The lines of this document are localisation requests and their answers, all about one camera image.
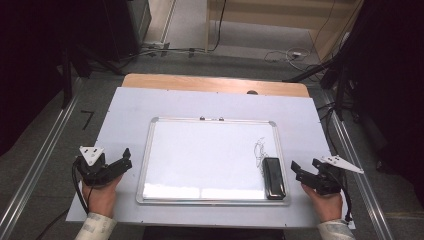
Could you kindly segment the black whiteboard eraser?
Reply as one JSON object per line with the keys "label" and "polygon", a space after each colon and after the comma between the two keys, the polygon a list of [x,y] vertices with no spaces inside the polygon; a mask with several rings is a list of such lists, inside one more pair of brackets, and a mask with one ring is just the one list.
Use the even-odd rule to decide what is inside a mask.
{"label": "black whiteboard eraser", "polygon": [[269,200],[283,200],[286,196],[278,158],[267,157],[262,161],[265,195]]}

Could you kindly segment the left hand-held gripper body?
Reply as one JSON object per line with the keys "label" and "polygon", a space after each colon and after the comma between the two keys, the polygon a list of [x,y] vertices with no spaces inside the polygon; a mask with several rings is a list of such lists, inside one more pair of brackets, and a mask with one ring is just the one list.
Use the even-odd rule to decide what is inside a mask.
{"label": "left hand-held gripper body", "polygon": [[79,151],[76,168],[87,186],[104,186],[115,178],[105,161],[103,147],[81,146]]}

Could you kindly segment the grey power strip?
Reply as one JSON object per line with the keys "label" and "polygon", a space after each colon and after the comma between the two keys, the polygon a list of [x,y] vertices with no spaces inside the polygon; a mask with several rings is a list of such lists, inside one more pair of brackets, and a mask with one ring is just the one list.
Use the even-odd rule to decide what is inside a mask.
{"label": "grey power strip", "polygon": [[141,45],[141,49],[143,50],[166,50],[169,49],[170,43],[143,43]]}

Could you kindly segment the dark curtain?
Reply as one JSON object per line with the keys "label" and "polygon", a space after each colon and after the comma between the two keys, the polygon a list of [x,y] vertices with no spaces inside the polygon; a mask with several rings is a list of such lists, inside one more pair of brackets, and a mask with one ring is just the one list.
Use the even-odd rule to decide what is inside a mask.
{"label": "dark curtain", "polygon": [[424,207],[424,0],[365,0],[349,41],[354,96],[376,152]]}
{"label": "dark curtain", "polygon": [[77,73],[91,69],[77,29],[91,0],[0,0],[0,156],[58,92],[62,51]]}

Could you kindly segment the dark cabinet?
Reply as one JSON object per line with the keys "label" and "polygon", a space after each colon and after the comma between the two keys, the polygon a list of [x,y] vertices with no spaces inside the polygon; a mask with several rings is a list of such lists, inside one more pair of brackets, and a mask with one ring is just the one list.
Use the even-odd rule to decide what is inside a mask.
{"label": "dark cabinet", "polygon": [[152,20],[149,0],[102,0],[112,38],[112,59],[139,53]]}

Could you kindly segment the black metal stand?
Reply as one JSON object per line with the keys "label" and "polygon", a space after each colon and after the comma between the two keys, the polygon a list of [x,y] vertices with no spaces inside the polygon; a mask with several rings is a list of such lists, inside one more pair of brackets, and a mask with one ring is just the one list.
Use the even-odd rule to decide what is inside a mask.
{"label": "black metal stand", "polygon": [[71,78],[71,62],[69,60],[68,49],[62,51],[62,77],[63,77],[63,103],[62,108],[65,109],[72,99],[72,78]]}
{"label": "black metal stand", "polygon": [[344,92],[347,82],[347,75],[348,75],[348,69],[343,66],[341,68],[341,72],[338,77],[338,85],[337,85],[337,92],[336,92],[336,99],[335,99],[335,113],[340,121],[343,121],[343,99],[344,99]]}

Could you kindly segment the person's right hand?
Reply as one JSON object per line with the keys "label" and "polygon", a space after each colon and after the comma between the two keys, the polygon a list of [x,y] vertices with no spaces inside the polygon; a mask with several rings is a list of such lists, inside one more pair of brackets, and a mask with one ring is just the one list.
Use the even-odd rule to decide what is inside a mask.
{"label": "person's right hand", "polygon": [[314,189],[304,184],[301,187],[311,199],[321,223],[339,220],[342,217],[343,200],[340,193],[319,195]]}

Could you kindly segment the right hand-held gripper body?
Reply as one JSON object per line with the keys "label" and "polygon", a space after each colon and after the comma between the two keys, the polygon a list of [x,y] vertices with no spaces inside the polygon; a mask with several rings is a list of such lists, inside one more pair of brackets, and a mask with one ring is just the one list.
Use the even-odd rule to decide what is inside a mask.
{"label": "right hand-held gripper body", "polygon": [[317,184],[314,189],[320,195],[339,193],[342,189],[342,176],[345,170],[363,174],[364,170],[359,168],[339,155],[314,158],[312,165],[318,170]]}

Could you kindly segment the wooden board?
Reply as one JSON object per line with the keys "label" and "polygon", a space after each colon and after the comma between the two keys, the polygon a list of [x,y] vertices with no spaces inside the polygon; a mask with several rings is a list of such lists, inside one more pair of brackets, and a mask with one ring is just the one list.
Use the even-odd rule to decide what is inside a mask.
{"label": "wooden board", "polygon": [[183,91],[240,93],[309,98],[307,87],[300,83],[267,82],[222,77],[184,76],[167,74],[128,74],[123,87]]}

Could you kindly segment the person's left hand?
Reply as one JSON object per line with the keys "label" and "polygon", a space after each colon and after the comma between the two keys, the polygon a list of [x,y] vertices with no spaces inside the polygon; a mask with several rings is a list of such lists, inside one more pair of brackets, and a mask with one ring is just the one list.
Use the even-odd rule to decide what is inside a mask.
{"label": "person's left hand", "polygon": [[116,202],[116,187],[122,177],[119,176],[113,181],[99,188],[91,188],[82,183],[82,193],[87,202],[88,210],[91,213],[100,214],[108,218],[114,216],[114,206]]}

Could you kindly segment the silver framed whiteboard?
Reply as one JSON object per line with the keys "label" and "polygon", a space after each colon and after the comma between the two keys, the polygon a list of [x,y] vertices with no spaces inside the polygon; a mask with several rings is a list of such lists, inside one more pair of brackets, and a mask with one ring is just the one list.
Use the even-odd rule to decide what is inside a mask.
{"label": "silver framed whiteboard", "polygon": [[273,121],[164,118],[151,120],[136,193],[138,203],[288,205],[266,194],[263,160],[283,159]]}

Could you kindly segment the aluminium floor rail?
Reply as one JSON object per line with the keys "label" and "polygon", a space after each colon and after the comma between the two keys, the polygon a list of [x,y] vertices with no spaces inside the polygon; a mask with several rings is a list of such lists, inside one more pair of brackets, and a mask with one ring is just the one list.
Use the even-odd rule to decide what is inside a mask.
{"label": "aluminium floor rail", "polygon": [[[362,167],[362,164],[352,144],[348,131],[346,130],[345,123],[343,121],[340,121],[337,115],[332,116],[332,122],[343,147],[344,156],[346,160],[358,167]],[[378,239],[394,240],[394,236],[385,219],[384,213],[371,187],[367,175],[365,173],[354,173],[353,176],[357,183],[359,192],[362,196],[364,205],[366,207],[367,213],[373,224]]]}
{"label": "aluminium floor rail", "polygon": [[31,167],[29,168],[25,178],[19,185],[19,188],[11,198],[11,201],[7,205],[5,212],[2,214],[0,221],[0,240],[8,240],[11,235],[13,228],[15,227],[25,205],[27,204],[32,191],[35,188],[38,179],[59,140],[65,125],[67,124],[74,108],[78,96],[75,95],[68,106],[61,110],[57,119],[55,120],[48,136],[43,142],[39,152],[37,153]]}

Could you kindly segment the large white table sheet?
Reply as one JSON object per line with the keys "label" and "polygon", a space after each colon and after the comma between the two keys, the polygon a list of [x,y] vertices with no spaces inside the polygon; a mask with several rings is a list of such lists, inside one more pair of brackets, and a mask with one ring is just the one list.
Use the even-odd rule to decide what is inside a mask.
{"label": "large white table sheet", "polygon": [[[272,206],[143,205],[136,193],[151,120],[200,118],[273,121],[280,136],[283,181],[290,203]],[[292,161],[312,171],[314,158],[329,155],[312,99],[305,97],[227,94],[120,87],[112,99],[97,138],[113,162],[130,150],[132,168],[118,185],[115,218],[137,225],[202,227],[308,228],[318,224],[308,196],[291,170]]]}

